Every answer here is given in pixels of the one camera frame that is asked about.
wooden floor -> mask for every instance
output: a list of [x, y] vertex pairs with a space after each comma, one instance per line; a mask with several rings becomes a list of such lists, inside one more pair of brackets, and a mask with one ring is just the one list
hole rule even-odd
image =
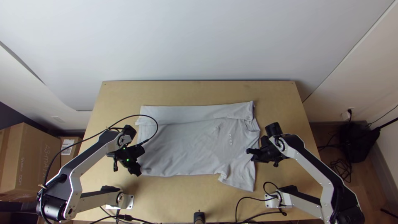
[[[339, 125], [333, 124], [311, 124], [317, 146], [324, 146], [333, 134], [338, 130]], [[331, 144], [338, 143], [338, 135], [333, 138]], [[343, 154], [335, 148], [325, 148], [319, 152], [321, 160], [330, 164], [339, 158], [344, 158]], [[381, 208], [390, 210], [387, 206], [386, 196], [382, 190], [380, 181], [376, 175], [371, 159], [368, 157], [364, 162], [353, 164], [351, 183], [345, 183], [358, 197], [359, 204], [365, 215], [366, 224], [396, 224], [397, 219], [382, 213]], [[313, 220], [296, 220], [291, 221], [293, 224], [322, 224], [319, 219]], [[78, 222], [74, 224], [86, 224], [89, 222]], [[286, 224], [289, 222], [267, 222], [270, 224]]]

white backdrop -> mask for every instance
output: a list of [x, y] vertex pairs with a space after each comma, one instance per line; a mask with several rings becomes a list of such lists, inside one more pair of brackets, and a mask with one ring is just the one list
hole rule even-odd
[[76, 110], [103, 80], [298, 80], [304, 100], [392, 1], [3, 0], [0, 41]]

power cord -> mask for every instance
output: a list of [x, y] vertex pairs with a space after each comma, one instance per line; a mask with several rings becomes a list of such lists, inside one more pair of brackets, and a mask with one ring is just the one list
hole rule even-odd
[[[102, 211], [104, 211], [108, 216], [112, 216], [110, 213], [108, 213], [103, 207], [99, 207]], [[142, 220], [142, 219], [136, 219], [136, 218], [133, 218], [132, 216], [130, 216], [130, 215], [124, 215], [124, 217], [128, 217], [128, 221], [139, 221], [139, 222], [142, 222], [142, 223], [147, 223], [147, 224], [154, 224], [154, 223], [152, 223], [152, 222], [148, 222], [148, 221], [145, 221], [145, 220]], [[119, 222], [123, 222], [123, 223], [126, 223], [126, 224], [133, 224], [132, 222], [126, 222], [126, 221], [123, 221], [123, 220], [121, 220], [119, 217], [113, 217], [115, 220], [117, 220], [117, 221], [119, 221]]]
[[138, 116], [143, 116], [143, 117], [151, 118], [151, 119], [156, 123], [156, 131], [155, 131], [155, 133], [154, 133], [150, 138], [148, 138], [147, 140], [144, 140], [143, 142], [140, 143], [140, 144], [144, 144], [144, 143], [148, 142], [149, 140], [151, 140], [151, 139], [156, 135], [156, 133], [158, 132], [158, 129], [159, 129], [159, 124], [158, 124], [158, 122], [157, 122], [153, 117], [151, 117], [151, 116], [144, 115], [144, 114], [134, 114], [134, 115], [130, 115], [130, 116], [127, 116], [127, 117], [125, 117], [125, 118], [120, 119], [119, 121], [115, 122], [114, 124], [112, 124], [112, 125], [109, 126], [108, 128], [102, 130], [101, 132], [98, 132], [97, 134], [95, 134], [95, 135], [93, 135], [93, 136], [91, 136], [91, 137], [89, 137], [89, 138], [87, 138], [87, 139], [84, 139], [84, 140], [81, 140], [81, 141], [79, 141], [79, 142], [76, 142], [76, 143], [74, 143], [74, 144], [72, 144], [72, 145], [70, 145], [70, 146], [68, 146], [68, 147], [66, 147], [66, 148], [64, 148], [64, 149], [62, 149], [62, 150], [60, 150], [60, 151], [53, 157], [53, 159], [51, 160], [51, 162], [50, 162], [50, 164], [49, 164], [49, 166], [48, 166], [48, 168], [47, 168], [46, 174], [45, 174], [45, 176], [44, 176], [43, 184], [41, 185], [42, 189], [39, 191], [39, 194], [40, 194], [40, 197], [39, 197], [39, 198], [40, 198], [40, 199], [39, 199], [39, 200], [40, 200], [40, 214], [41, 214], [41, 216], [43, 217], [44, 221], [45, 221], [47, 224], [51, 224], [51, 223], [50, 223], [50, 221], [47, 219], [47, 216], [46, 216], [46, 215], [44, 214], [44, 212], [43, 212], [43, 210], [44, 210], [43, 195], [44, 195], [45, 189], [47, 189], [52, 183], [56, 183], [56, 181], [58, 181], [57, 179], [54, 179], [52, 182], [49, 182], [49, 183], [47, 184], [47, 179], [48, 179], [48, 176], [49, 176], [50, 168], [51, 168], [51, 166], [53, 165], [53, 163], [54, 163], [56, 157], [57, 157], [59, 154], [61, 154], [63, 151], [65, 151], [66, 149], [68, 149], [68, 148], [70, 148], [70, 147], [73, 147], [73, 146], [75, 146], [75, 145], [77, 145], [77, 144], [80, 144], [80, 143], [85, 142], [85, 141], [87, 141], [87, 140], [89, 140], [89, 139], [92, 139], [92, 138], [94, 138], [94, 137], [100, 135], [102, 132], [104, 132], [104, 131], [106, 131], [106, 130], [111, 130], [111, 129], [113, 128], [113, 126], [115, 126], [116, 124], [118, 124], [119, 122], [121, 122], [121, 121], [123, 121], [123, 120], [128, 119], [128, 118], [130, 118], [130, 117], [138, 117]]
[[145, 221], [145, 220], [142, 220], [142, 219], [133, 218], [131, 215], [126, 215], [126, 214], [125, 215], [109, 215], [109, 216], [101, 218], [101, 219], [99, 219], [97, 221], [90, 222], [89, 224], [94, 224], [94, 223], [100, 222], [100, 221], [102, 221], [104, 219], [108, 219], [108, 218], [114, 218], [114, 219], [116, 219], [118, 221], [121, 221], [121, 219], [124, 219], [124, 220], [127, 220], [127, 221], [135, 220], [135, 221], [139, 221], [139, 222], [143, 222], [143, 223], [154, 224], [152, 222], [148, 222], [148, 221]]
[[278, 195], [279, 195], [279, 206], [285, 206], [284, 204], [282, 204], [282, 196], [281, 196], [281, 194], [280, 194], [279, 192], [277, 192], [278, 195], [269, 194], [269, 193], [265, 190], [265, 185], [266, 185], [266, 184], [272, 184], [272, 185], [274, 185], [274, 186], [276, 187], [276, 189], [278, 189], [278, 187], [276, 186], [276, 184], [274, 184], [274, 183], [272, 183], [272, 182], [269, 182], [269, 181], [267, 181], [267, 182], [265, 182], [265, 183], [263, 184], [262, 188], [263, 188], [264, 192], [265, 192], [267, 195], [272, 196], [272, 198], [264, 199], [264, 200], [258, 199], [258, 198], [253, 198], [253, 197], [242, 197], [242, 198], [240, 198], [239, 201], [236, 203], [236, 208], [235, 208], [235, 224], [247, 223], [247, 222], [251, 221], [252, 219], [254, 219], [254, 218], [256, 218], [256, 217], [259, 217], [259, 216], [262, 216], [262, 215], [267, 215], [267, 214], [281, 213], [281, 214], [284, 215], [284, 216], [287, 215], [286, 212], [282, 211], [282, 209], [279, 208], [279, 211], [278, 211], [278, 212], [264, 212], [264, 213], [260, 213], [260, 214], [257, 214], [257, 215], [255, 215], [255, 216], [252, 216], [252, 217], [250, 217], [250, 218], [248, 218], [248, 219], [245, 219], [245, 220], [242, 221], [242, 222], [238, 222], [238, 219], [237, 219], [238, 205], [239, 205], [240, 201], [243, 200], [243, 199], [245, 199], [245, 198], [249, 198], [249, 199], [253, 199], [253, 200], [256, 200], [256, 201], [265, 202], [265, 201], [269, 201], [269, 200], [278, 198]]
[[387, 113], [385, 113], [383, 116], [379, 117], [374, 122], [370, 122], [366, 127], [370, 127], [373, 123], [376, 123], [378, 120], [380, 120], [381, 118], [385, 117], [387, 114], [389, 114], [391, 111], [395, 110], [397, 107], [398, 107], [398, 104], [393, 109], [389, 110]]

black cable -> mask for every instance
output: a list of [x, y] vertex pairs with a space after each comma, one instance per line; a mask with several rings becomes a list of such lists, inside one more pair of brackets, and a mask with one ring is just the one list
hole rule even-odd
[[[265, 190], [265, 185], [268, 184], [268, 183], [274, 185], [274, 187], [276, 188], [276, 190], [279, 189], [278, 186], [277, 186], [276, 184], [274, 184], [274, 183], [272, 183], [272, 182], [270, 182], [270, 181], [266, 181], [266, 182], [264, 182], [264, 184], [262, 185], [262, 188], [263, 188], [264, 192], [265, 192], [267, 195], [269, 195], [269, 196], [277, 197], [277, 195], [272, 195], [272, 194], [268, 193], [268, 192]], [[282, 204], [282, 195], [281, 195], [281, 193], [279, 193], [278, 191], [275, 191], [275, 192], [279, 195], [279, 206], [286, 206], [286, 205]]]
[[268, 198], [268, 199], [264, 199], [264, 200], [263, 199], [254, 198], [254, 197], [242, 197], [242, 198], [240, 198], [239, 201], [236, 203], [235, 222], [238, 222], [238, 218], [237, 218], [238, 205], [239, 205], [240, 201], [245, 199], [245, 198], [253, 199], [253, 200], [256, 200], [256, 201], [260, 201], [260, 202], [266, 202], [266, 201], [272, 200], [272, 199], [277, 198], [277, 197], [272, 197], [272, 198]]
[[387, 211], [387, 210], [385, 210], [385, 209], [380, 209], [380, 211], [382, 211], [382, 212], [384, 212], [384, 213], [386, 213], [386, 214], [388, 214], [388, 215], [391, 215], [392, 217], [398, 219], [398, 215], [393, 214], [393, 213], [391, 213], [391, 212], [389, 212], [389, 211]]
[[318, 147], [317, 147], [317, 148], [318, 148], [318, 152], [322, 151], [323, 149], [325, 149], [325, 148], [327, 148], [327, 147], [330, 147], [330, 146], [329, 146], [329, 143], [332, 141], [332, 139], [333, 139], [337, 134], [338, 134], [338, 132], [336, 132], [334, 135], [332, 135], [332, 137], [330, 137], [330, 139], [329, 139], [328, 143], [326, 143], [326, 145], [324, 145], [324, 146], [318, 146]]
[[273, 197], [272, 197], [272, 198], [268, 198], [268, 199], [264, 199], [264, 200], [258, 199], [258, 198], [253, 198], [253, 197], [243, 197], [243, 198], [239, 199], [239, 201], [238, 201], [237, 204], [236, 204], [236, 208], [235, 208], [235, 224], [247, 223], [247, 222], [250, 221], [251, 219], [254, 219], [254, 218], [259, 217], [259, 216], [262, 216], [262, 215], [267, 215], [267, 214], [281, 213], [281, 214], [284, 215], [284, 216], [287, 215], [286, 212], [282, 211], [282, 209], [279, 208], [279, 211], [278, 211], [278, 212], [265, 212], [265, 213], [260, 213], [260, 214], [257, 214], [257, 215], [255, 215], [255, 216], [252, 216], [252, 217], [250, 217], [250, 218], [248, 218], [248, 219], [245, 219], [243, 222], [238, 222], [238, 219], [237, 219], [237, 210], [238, 210], [239, 202], [240, 202], [242, 199], [250, 198], [250, 199], [253, 199], [253, 200], [265, 202], [265, 201], [268, 201], [268, 200], [272, 200], [272, 199], [278, 198], [278, 195], [279, 195], [279, 206], [285, 206], [284, 204], [282, 204], [282, 196], [281, 196], [281, 194], [280, 194], [279, 192], [277, 192], [277, 191], [276, 191], [276, 192], [278, 193], [278, 195], [269, 194], [269, 193], [265, 190], [265, 185], [266, 185], [266, 184], [272, 184], [272, 185], [274, 185], [274, 186], [276, 187], [276, 189], [278, 189], [278, 186], [277, 186], [276, 184], [272, 183], [272, 182], [269, 182], [269, 181], [265, 182], [265, 183], [263, 184], [263, 186], [262, 186], [264, 192], [265, 192], [267, 195], [273, 196]]
[[335, 223], [337, 214], [339, 211], [339, 206], [340, 206], [340, 196], [341, 196], [341, 191], [342, 189], [340, 187], [336, 188], [336, 202], [335, 202], [335, 207], [333, 208], [333, 213], [330, 215], [330, 223]]
[[257, 215], [255, 215], [255, 216], [252, 216], [252, 217], [246, 219], [246, 220], [243, 221], [243, 222], [237, 222], [236, 224], [247, 223], [248, 221], [250, 221], [250, 220], [252, 220], [252, 219], [254, 219], [254, 218], [257, 218], [257, 217], [259, 217], [259, 216], [267, 215], [267, 214], [276, 214], [276, 213], [282, 213], [282, 215], [284, 215], [284, 216], [287, 215], [285, 212], [282, 212], [281, 210], [279, 210], [278, 212], [264, 212], [264, 213], [260, 213], [260, 214], [257, 214]]
[[[116, 215], [119, 216], [119, 214], [120, 214], [120, 209], [118, 209], [116, 211]], [[116, 218], [116, 224], [119, 224], [119, 219], [118, 218]]]
[[[109, 216], [112, 216], [110, 213], [108, 213], [103, 207], [99, 207], [102, 211], [104, 211], [107, 215], [109, 215]], [[117, 221], [120, 221], [120, 222], [123, 222], [123, 223], [126, 223], [126, 224], [133, 224], [132, 222], [126, 222], [126, 221], [124, 221], [124, 220], [121, 220], [121, 219], [119, 219], [119, 218], [115, 218], [115, 217], [113, 217], [115, 220], [117, 220]]]
[[48, 176], [49, 176], [50, 168], [51, 168], [51, 166], [53, 165], [53, 163], [54, 163], [56, 157], [57, 157], [60, 153], [62, 153], [63, 151], [65, 151], [66, 149], [68, 149], [68, 148], [70, 148], [70, 147], [73, 147], [73, 146], [75, 146], [75, 145], [77, 145], [77, 144], [80, 144], [80, 143], [82, 143], [82, 142], [85, 142], [85, 141], [87, 141], [87, 140], [89, 140], [89, 139], [92, 139], [92, 138], [94, 138], [94, 137], [100, 135], [102, 132], [104, 132], [104, 131], [106, 131], [106, 130], [110, 130], [110, 129], [111, 129], [113, 126], [115, 126], [117, 123], [119, 123], [119, 122], [121, 122], [121, 121], [123, 121], [123, 120], [125, 120], [125, 119], [127, 119], [127, 118], [130, 118], [130, 117], [137, 117], [137, 116], [143, 116], [143, 117], [151, 118], [151, 119], [156, 123], [156, 131], [155, 131], [155, 133], [154, 133], [150, 138], [148, 138], [147, 140], [144, 140], [143, 142], [140, 143], [140, 144], [144, 144], [144, 143], [148, 142], [149, 140], [151, 140], [151, 139], [156, 135], [156, 133], [158, 132], [158, 129], [159, 129], [159, 124], [158, 124], [158, 122], [157, 122], [153, 117], [151, 117], [151, 116], [144, 115], [144, 114], [134, 114], [134, 115], [130, 115], [130, 116], [127, 116], [127, 117], [125, 117], [125, 118], [120, 119], [119, 121], [117, 121], [117, 122], [115, 122], [114, 124], [112, 124], [111, 126], [109, 126], [109, 128], [104, 129], [104, 130], [102, 130], [101, 132], [98, 132], [97, 134], [91, 136], [90, 138], [81, 140], [81, 141], [79, 141], [79, 142], [76, 142], [76, 143], [74, 143], [74, 144], [72, 144], [72, 145], [70, 145], [70, 146], [64, 148], [64, 149], [61, 149], [61, 150], [53, 157], [53, 159], [51, 160], [51, 162], [50, 162], [50, 164], [49, 164], [49, 166], [48, 166], [48, 168], [47, 168], [46, 174], [45, 174], [45, 176], [44, 176], [42, 189], [41, 189], [41, 191], [39, 191], [39, 193], [41, 192], [41, 193], [40, 193], [40, 214], [41, 214], [41, 216], [43, 217], [43, 219], [44, 219], [44, 221], [45, 221], [46, 223], [51, 224], [50, 221], [49, 221], [49, 220], [47, 219], [47, 217], [45, 216], [45, 214], [43, 213], [43, 207], [44, 207], [44, 204], [43, 204], [43, 195], [44, 195], [45, 189], [48, 187], [48, 185], [46, 184], [46, 183], [47, 183], [47, 179], [48, 179]]
[[[349, 125], [350, 125], [350, 123], [351, 123], [351, 119], [352, 119], [352, 110], [351, 110], [351, 109], [348, 109], [347, 111], [348, 111], [348, 113], [349, 113], [349, 120], [348, 120], [348, 126], [347, 126], [347, 127], [349, 127]], [[318, 148], [318, 152], [322, 151], [323, 149], [325, 149], [325, 148], [327, 148], [327, 147], [338, 148], [338, 147], [340, 146], [339, 144], [336, 144], [336, 145], [329, 145], [329, 143], [332, 141], [332, 139], [333, 139], [338, 133], [339, 133], [339, 132], [336, 132], [334, 135], [332, 135], [332, 136], [330, 137], [330, 139], [329, 139], [329, 141], [328, 141], [328, 143], [327, 143], [326, 145], [324, 145], [324, 146], [318, 146], [318, 147], [317, 147], [317, 148]]]
[[379, 118], [378, 118], [377, 120], [375, 120], [374, 122], [370, 122], [370, 123], [367, 125], [367, 127], [370, 127], [373, 123], [375, 123], [375, 122], [377, 122], [378, 120], [380, 120], [381, 118], [385, 117], [387, 114], [389, 114], [391, 111], [395, 110], [397, 107], [398, 107], [398, 104], [397, 104], [393, 109], [391, 109], [390, 111], [388, 111], [387, 113], [385, 113], [383, 116], [379, 117]]
[[99, 219], [99, 220], [97, 220], [97, 221], [90, 222], [89, 224], [94, 224], [94, 223], [97, 223], [97, 222], [100, 222], [100, 221], [102, 221], [102, 220], [104, 220], [104, 219], [109, 219], [109, 218], [117, 218], [117, 215], [110, 215], [110, 216], [104, 217], [104, 218], [102, 218], [102, 219]]
[[330, 162], [330, 168], [338, 174], [344, 181], [351, 183], [352, 164], [346, 160], [338, 159]]

cardboard box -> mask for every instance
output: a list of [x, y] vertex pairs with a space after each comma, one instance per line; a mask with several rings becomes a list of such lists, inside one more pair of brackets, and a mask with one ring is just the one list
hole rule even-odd
[[[60, 137], [61, 138], [61, 144], [62, 144], [62, 149], [75, 144], [76, 142], [80, 142], [82, 139], [79, 137]], [[71, 161], [73, 158], [75, 158], [79, 154], [80, 146], [82, 144], [79, 143], [75, 146], [70, 147], [69, 149], [66, 149], [65, 151], [61, 152], [61, 167], [63, 165], [67, 164], [69, 161]]]
[[[1, 130], [0, 143], [0, 200], [35, 200], [60, 139], [21, 123]], [[48, 180], [58, 173], [60, 161], [57, 156]]]

